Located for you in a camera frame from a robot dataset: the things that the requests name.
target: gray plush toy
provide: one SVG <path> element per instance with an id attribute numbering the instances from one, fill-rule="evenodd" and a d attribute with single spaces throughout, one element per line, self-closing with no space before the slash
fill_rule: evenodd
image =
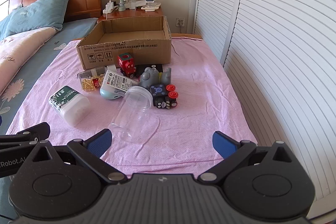
<path id="1" fill-rule="evenodd" d="M 165 86 L 171 84 L 171 68 L 167 68 L 167 70 L 161 74 L 160 84 L 164 84 Z"/>
<path id="2" fill-rule="evenodd" d="M 144 73 L 140 76 L 138 86 L 149 89 L 152 85 L 159 84 L 159 71 L 155 68 L 145 68 Z"/>

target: wall outlet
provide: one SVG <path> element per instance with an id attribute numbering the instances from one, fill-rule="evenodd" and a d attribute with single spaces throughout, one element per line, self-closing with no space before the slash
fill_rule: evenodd
<path id="1" fill-rule="evenodd" d="M 176 18 L 176 27 L 184 27 L 185 18 Z"/>

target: blue pillow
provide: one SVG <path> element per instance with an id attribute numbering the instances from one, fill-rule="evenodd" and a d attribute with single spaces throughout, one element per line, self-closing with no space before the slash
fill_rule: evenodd
<path id="1" fill-rule="evenodd" d="M 5 37 L 42 27 L 62 30 L 69 0 L 37 0 L 11 13 Z"/>
<path id="2" fill-rule="evenodd" d="M 22 4 L 20 4 L 18 7 L 16 7 L 14 10 L 22 8 Z M 8 25 L 9 20 L 11 19 L 11 16 L 13 14 L 13 11 L 6 16 L 2 21 L 0 21 L 0 40 L 3 40 L 5 38 L 5 32 L 6 32 L 6 28 Z"/>

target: pink bed sheet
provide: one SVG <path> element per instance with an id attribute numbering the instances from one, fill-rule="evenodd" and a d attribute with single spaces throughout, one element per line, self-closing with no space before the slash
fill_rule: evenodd
<path id="1" fill-rule="evenodd" d="M 64 145 L 74 138 L 87 139 L 107 128 L 121 102 L 105 100 L 99 92 L 84 93 L 91 113 L 71 128 L 48 104 L 49 97 L 65 85 L 81 91 L 77 73 L 83 70 L 76 45 L 70 42 L 35 83 L 18 110 L 7 134 L 15 134 L 40 122 L 51 127 L 49 141 Z M 179 93 L 174 109 L 150 109 L 138 144 L 113 138 L 102 156 L 126 175 L 132 173 L 193 173 L 199 175 L 222 158 L 212 147 L 216 130 L 235 140 L 256 142 L 244 118 L 240 102 L 222 66 L 203 40 L 172 40 L 172 83 Z"/>

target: blue bed sheet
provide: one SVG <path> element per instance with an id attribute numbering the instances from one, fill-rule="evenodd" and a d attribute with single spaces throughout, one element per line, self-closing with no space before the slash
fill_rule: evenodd
<path id="1" fill-rule="evenodd" d="M 17 110 L 35 82 L 60 51 L 76 38 L 85 37 L 96 25 L 97 18 L 63 24 L 63 29 L 48 40 L 22 66 L 0 98 L 0 135 L 5 135 Z"/>

